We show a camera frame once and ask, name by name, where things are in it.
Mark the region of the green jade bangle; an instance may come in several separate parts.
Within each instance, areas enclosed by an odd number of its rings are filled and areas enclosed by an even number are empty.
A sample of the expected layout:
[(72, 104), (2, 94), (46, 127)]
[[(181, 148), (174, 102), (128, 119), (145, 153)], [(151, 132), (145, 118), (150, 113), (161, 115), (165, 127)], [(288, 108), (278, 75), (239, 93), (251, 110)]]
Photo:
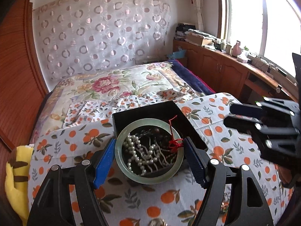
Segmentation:
[(128, 136), (128, 133), (132, 132), (136, 128), (146, 126), (146, 125), (160, 127), (165, 131), (167, 131), (169, 134), (173, 134), (175, 139), (180, 139), (180, 135), (178, 134), (178, 132), (173, 127), (170, 127), (167, 122), (164, 122), (159, 119), (154, 119), (154, 118), (145, 118), (145, 119), (136, 120), (131, 124), (127, 125), (118, 135), (115, 144), (115, 160), (120, 170), (130, 180), (137, 182), (139, 184), (154, 185), (169, 180), (178, 172), (184, 159), (184, 148), (183, 147), (178, 148), (178, 154), (175, 163), (173, 164), (173, 166), (171, 166), (171, 168), (166, 173), (162, 174), (161, 176), (156, 176), (153, 178), (145, 178), (131, 172), (127, 168), (127, 165), (125, 164), (122, 157), (122, 143), (125, 140), (125, 138)]

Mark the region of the black square jewelry box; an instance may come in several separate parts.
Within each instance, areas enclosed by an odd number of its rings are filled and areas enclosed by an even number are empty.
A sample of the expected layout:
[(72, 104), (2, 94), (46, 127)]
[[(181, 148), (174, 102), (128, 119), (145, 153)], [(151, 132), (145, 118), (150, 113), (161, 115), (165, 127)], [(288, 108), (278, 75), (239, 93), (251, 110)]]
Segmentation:
[[(113, 126), (115, 134), (118, 135), (120, 132), (129, 124), (136, 120), (154, 118), (167, 122), (170, 127), (173, 127), (180, 138), (183, 140), (186, 137), (190, 137), (201, 157), (204, 159), (205, 172), (208, 170), (207, 165), (210, 163), (210, 158), (206, 151), (208, 150), (207, 145), (201, 139), (201, 136), (197, 133), (196, 129), (189, 122), (189, 120), (184, 116), (180, 108), (172, 101), (162, 102), (158, 104), (148, 105), (140, 108), (135, 108), (127, 111), (122, 111), (113, 114)], [(145, 178), (153, 178), (156, 176), (161, 176), (166, 173), (171, 166), (164, 168), (161, 171), (156, 171), (154, 175), (148, 173)]]

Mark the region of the wooden side cabinet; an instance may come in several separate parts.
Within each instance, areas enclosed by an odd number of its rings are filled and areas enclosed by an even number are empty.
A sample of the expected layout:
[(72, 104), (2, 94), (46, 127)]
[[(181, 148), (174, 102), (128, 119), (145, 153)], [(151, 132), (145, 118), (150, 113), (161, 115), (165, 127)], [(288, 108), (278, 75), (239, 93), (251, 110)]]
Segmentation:
[(242, 103), (260, 101), (264, 96), (298, 101), (298, 93), (287, 90), (251, 64), (238, 62), (220, 51), (174, 40), (173, 51), (180, 48), (186, 51), (185, 66), (215, 92), (229, 93)]

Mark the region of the orange print white cloth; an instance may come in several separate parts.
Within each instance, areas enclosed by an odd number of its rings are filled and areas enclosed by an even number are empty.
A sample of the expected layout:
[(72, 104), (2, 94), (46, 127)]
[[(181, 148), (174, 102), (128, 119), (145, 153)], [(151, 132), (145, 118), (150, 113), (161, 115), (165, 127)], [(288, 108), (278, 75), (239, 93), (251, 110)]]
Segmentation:
[[(174, 121), (180, 117), (183, 129), (187, 124), (208, 147), (208, 155), (224, 165), (238, 167), (247, 164), (266, 198), (274, 222), (284, 214), (292, 190), (283, 188), (275, 164), (260, 158), (259, 150), (249, 135), (226, 128), (223, 119), (230, 105), (237, 100), (228, 93), (197, 97), (191, 93), (168, 91), (135, 96), (123, 94), (111, 101), (61, 98), (59, 111), (43, 112), (43, 130), (33, 137), (34, 153), (29, 172), (28, 199), (32, 205), (50, 167), (74, 166), (105, 147), (114, 135), (112, 115), (122, 112), (121, 123), (130, 119), (130, 109), (174, 101), (175, 108), (166, 107)], [(191, 225), (203, 202), (205, 191), (185, 166), (170, 180), (157, 185), (131, 182), (113, 164), (104, 183), (96, 191), (100, 207), (109, 225), (148, 225), (153, 219), (163, 219), (168, 225)]]

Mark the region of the dark blue blanket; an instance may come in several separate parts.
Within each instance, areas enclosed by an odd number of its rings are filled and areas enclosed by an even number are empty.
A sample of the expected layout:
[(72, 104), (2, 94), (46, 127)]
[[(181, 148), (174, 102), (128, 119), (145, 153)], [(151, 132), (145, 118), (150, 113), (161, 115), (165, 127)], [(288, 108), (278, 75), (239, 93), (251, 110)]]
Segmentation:
[(205, 95), (214, 94), (215, 91), (210, 88), (201, 78), (188, 70), (178, 60), (168, 60), (172, 64), (173, 71), (182, 78), (193, 90), (204, 93)]

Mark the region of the pink ceramic vase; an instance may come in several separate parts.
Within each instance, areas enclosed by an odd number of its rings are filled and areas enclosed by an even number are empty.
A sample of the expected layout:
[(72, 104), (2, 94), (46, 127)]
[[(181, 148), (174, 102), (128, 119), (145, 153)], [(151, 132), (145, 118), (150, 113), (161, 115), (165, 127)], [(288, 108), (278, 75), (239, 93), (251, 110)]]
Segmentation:
[(241, 42), (239, 40), (236, 41), (236, 44), (232, 48), (232, 56), (238, 57), (242, 54), (242, 48), (240, 47)]

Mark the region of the floral bed quilt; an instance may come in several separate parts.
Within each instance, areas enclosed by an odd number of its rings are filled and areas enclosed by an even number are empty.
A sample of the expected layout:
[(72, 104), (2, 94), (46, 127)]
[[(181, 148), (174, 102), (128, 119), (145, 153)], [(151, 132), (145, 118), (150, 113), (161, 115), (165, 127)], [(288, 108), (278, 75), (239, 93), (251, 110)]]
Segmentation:
[(81, 124), (84, 120), (78, 119), (79, 112), (92, 110), (82, 107), (87, 101), (107, 105), (132, 95), (169, 90), (175, 90), (180, 96), (205, 96), (193, 90), (171, 67), (167, 61), (156, 62), (61, 80), (45, 97), (30, 142), (35, 143), (42, 135), (74, 123)]

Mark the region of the cardboard box on cabinet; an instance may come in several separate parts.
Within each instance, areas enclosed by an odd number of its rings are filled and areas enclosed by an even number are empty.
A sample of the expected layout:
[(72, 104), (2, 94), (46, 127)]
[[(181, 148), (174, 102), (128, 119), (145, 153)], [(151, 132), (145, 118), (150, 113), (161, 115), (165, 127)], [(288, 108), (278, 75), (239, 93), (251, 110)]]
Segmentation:
[(194, 33), (188, 33), (186, 35), (185, 41), (198, 46), (205, 46), (210, 45), (213, 42), (213, 39)]

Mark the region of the yellow striped plush toy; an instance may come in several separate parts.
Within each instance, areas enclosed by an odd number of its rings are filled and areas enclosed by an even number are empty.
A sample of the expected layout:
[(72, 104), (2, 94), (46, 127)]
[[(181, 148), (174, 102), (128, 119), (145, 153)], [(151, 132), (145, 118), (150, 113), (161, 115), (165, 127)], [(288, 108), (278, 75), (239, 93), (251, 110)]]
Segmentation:
[(26, 225), (29, 216), (27, 196), (29, 169), (33, 147), (21, 145), (16, 147), (6, 162), (5, 193), (11, 207)]

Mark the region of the brown louvered wardrobe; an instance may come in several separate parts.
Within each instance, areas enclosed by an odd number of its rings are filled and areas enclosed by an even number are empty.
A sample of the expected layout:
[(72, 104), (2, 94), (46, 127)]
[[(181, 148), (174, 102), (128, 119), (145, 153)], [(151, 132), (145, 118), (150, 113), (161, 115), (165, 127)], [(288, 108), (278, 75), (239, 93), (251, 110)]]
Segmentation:
[(33, 37), (33, 3), (15, 0), (1, 21), (1, 144), (29, 144), (48, 94)]

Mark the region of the circle pattern sheer curtain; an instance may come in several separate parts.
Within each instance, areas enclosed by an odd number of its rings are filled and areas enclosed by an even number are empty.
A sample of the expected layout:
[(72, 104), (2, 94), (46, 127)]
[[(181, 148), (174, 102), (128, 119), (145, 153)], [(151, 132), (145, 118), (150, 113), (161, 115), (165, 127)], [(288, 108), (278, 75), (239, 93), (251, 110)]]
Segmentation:
[(34, 10), (36, 52), (52, 80), (159, 59), (168, 0), (56, 0)]

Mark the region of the window with wooden frame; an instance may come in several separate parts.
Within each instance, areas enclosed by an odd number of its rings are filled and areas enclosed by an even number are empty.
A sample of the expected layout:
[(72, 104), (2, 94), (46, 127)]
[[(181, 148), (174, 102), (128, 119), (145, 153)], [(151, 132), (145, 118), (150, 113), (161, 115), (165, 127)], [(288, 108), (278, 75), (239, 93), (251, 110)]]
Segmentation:
[(295, 76), (300, 54), (300, 11), (293, 0), (224, 0), (224, 38)]

